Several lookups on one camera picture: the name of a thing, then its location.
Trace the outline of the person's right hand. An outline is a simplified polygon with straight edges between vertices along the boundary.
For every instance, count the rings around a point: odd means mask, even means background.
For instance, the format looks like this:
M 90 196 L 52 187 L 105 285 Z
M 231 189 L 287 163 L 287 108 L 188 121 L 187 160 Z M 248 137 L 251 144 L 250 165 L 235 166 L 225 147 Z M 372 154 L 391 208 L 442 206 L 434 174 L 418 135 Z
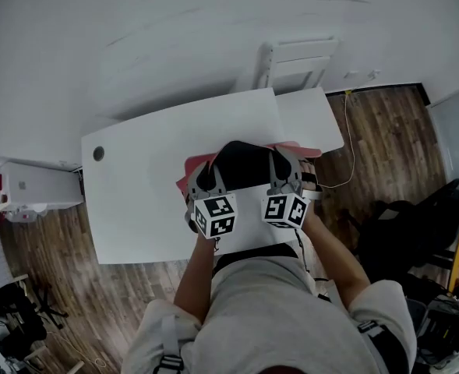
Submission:
M 311 192 L 321 192 L 322 189 L 317 181 L 314 164 L 307 160 L 301 160 L 299 164 L 302 173 L 302 188 Z

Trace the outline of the white wall socket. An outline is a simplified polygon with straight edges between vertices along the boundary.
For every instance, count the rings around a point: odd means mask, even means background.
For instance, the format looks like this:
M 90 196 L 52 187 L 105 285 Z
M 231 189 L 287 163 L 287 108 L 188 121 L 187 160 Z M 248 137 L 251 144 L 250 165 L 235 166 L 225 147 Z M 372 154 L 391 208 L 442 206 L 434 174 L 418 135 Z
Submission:
M 368 72 L 360 70 L 350 70 L 345 73 L 344 79 L 365 79 L 366 81 L 374 80 L 381 73 L 378 69 L 372 69 Z

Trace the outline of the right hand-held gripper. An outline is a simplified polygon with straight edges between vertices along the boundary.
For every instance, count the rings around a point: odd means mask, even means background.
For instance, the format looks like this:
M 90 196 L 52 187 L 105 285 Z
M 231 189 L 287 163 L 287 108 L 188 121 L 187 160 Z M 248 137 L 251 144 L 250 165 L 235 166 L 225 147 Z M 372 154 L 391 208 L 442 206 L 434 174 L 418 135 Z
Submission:
M 308 200 L 302 196 L 302 172 L 298 156 L 286 147 L 276 146 L 269 153 L 270 188 L 261 203 L 261 216 L 265 223 L 276 228 L 301 228 L 308 209 Z M 290 169 L 281 183 L 279 154 Z

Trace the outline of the white cardboard box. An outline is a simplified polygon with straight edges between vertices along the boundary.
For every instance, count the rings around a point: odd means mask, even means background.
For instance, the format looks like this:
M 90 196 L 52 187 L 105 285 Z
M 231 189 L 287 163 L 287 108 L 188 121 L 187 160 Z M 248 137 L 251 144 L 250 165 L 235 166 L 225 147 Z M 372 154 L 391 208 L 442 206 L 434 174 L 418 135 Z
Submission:
M 60 210 L 83 202 L 77 173 L 7 162 L 0 169 L 0 211 Z

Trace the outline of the person's right forearm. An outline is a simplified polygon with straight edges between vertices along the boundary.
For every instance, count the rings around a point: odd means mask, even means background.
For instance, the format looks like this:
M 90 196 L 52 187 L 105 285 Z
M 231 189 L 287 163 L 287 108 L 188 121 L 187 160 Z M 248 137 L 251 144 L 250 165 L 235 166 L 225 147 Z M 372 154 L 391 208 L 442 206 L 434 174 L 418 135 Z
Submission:
M 334 281 L 346 309 L 370 285 L 361 264 L 315 214 L 307 210 L 302 230 L 311 241 L 328 276 Z

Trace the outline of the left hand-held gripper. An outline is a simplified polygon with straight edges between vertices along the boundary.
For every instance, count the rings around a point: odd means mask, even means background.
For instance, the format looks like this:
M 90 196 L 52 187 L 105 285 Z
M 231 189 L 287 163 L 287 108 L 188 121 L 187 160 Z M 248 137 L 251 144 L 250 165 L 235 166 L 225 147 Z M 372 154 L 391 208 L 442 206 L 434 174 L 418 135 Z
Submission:
M 200 192 L 205 188 L 199 184 L 199 177 L 210 169 L 210 162 L 199 164 L 188 178 L 188 191 Z M 226 192 L 220 170 L 216 164 L 211 167 L 211 180 L 208 192 Z M 206 239 L 220 238 L 232 233 L 238 217 L 236 195 L 228 193 L 196 199 L 188 209 L 186 220 L 189 226 Z

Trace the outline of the white folded stand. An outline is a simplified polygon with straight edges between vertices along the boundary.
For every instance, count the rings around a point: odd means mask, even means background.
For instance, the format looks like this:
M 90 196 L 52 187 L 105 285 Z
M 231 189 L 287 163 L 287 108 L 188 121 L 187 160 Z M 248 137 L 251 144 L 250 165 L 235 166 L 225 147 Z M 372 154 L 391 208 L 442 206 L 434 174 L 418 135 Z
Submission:
M 259 50 L 253 87 L 277 94 L 318 87 L 338 45 L 335 37 L 267 42 Z

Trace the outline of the person's black trousers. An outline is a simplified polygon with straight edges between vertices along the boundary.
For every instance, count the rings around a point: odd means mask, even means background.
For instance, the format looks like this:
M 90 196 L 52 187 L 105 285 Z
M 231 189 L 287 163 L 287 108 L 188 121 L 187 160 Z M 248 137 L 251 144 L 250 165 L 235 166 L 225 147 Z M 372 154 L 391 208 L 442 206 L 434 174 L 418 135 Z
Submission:
M 222 270 L 226 266 L 244 259 L 277 256 L 291 257 L 296 259 L 298 258 L 295 250 L 290 245 L 284 243 L 267 245 L 257 249 L 249 249 L 240 252 L 228 253 L 222 255 L 218 259 L 213 270 L 213 276 L 215 276 L 220 270 Z

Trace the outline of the pack of water bottles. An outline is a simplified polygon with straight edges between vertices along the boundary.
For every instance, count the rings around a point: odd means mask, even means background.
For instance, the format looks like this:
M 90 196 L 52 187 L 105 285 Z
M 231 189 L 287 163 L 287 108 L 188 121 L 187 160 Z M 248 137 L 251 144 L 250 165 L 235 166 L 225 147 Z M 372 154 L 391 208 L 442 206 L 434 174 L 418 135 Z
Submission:
M 5 219 L 11 223 L 31 223 L 39 217 L 45 217 L 48 212 L 48 205 L 37 203 L 20 206 L 5 213 Z

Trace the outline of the black equipment case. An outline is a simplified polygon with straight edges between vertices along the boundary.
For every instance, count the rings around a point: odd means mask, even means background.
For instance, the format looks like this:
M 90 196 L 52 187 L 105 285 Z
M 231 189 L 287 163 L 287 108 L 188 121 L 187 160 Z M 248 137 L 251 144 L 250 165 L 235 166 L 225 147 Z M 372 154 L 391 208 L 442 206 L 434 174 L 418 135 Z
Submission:
M 438 295 L 428 304 L 407 298 L 417 339 L 415 362 L 441 368 L 459 352 L 459 301 Z

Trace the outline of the person's grey shirt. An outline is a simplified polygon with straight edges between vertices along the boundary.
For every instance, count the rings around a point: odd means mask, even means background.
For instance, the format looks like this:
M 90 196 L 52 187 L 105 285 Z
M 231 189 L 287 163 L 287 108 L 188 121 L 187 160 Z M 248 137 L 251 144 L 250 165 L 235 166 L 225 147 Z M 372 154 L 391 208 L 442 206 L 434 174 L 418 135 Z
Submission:
M 274 366 L 305 374 L 379 374 L 358 329 L 367 322 L 396 337 L 390 348 L 396 374 L 411 370 L 416 337 L 399 283 L 371 284 L 340 309 L 313 294 L 296 258 L 244 259 L 213 278 L 205 320 L 165 300 L 150 302 L 122 374 L 153 374 L 165 343 L 189 374 L 258 374 Z

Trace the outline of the person's left forearm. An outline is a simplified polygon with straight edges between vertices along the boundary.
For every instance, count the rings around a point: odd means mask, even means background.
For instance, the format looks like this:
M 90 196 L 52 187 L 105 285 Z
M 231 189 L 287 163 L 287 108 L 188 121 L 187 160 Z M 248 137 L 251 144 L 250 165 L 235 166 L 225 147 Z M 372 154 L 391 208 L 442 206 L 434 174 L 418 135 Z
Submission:
M 175 293 L 174 304 L 201 323 L 210 308 L 215 241 L 198 234 L 187 267 Z

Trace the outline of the black mesh chair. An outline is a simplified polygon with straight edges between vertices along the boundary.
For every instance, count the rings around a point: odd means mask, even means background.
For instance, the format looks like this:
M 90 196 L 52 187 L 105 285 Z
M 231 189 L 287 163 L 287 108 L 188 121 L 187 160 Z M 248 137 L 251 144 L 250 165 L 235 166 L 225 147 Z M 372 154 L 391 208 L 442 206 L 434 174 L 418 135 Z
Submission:
M 377 201 L 373 215 L 358 222 L 355 255 L 371 282 L 401 279 L 412 267 L 451 246 L 459 228 L 459 178 L 417 204 Z

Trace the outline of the white desk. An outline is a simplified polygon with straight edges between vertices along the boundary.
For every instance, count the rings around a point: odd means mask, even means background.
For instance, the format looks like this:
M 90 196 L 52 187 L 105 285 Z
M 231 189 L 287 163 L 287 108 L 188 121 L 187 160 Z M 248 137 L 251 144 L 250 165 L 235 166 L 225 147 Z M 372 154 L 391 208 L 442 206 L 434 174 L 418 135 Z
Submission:
M 324 91 L 250 90 L 166 108 L 82 139 L 90 230 L 101 264 L 190 257 L 195 235 L 176 183 L 185 161 L 241 140 L 295 142 L 326 153 L 344 139 Z

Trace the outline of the pink cloth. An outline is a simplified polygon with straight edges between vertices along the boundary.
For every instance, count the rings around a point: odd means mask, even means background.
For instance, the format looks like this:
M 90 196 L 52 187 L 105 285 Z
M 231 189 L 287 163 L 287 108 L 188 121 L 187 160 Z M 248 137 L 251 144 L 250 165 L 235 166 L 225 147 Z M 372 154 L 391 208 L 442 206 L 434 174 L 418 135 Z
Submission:
M 275 164 L 277 178 L 284 181 L 292 176 L 294 158 L 311 160 L 321 155 L 321 150 L 300 146 L 295 141 L 258 145 L 235 140 L 215 153 L 188 157 L 184 163 L 185 174 L 176 186 L 183 196 L 187 196 L 192 191 L 189 178 L 197 168 L 201 173 L 196 177 L 196 185 L 201 189 L 216 185 L 215 169 L 219 170 L 229 192 L 269 184 L 270 162 Z

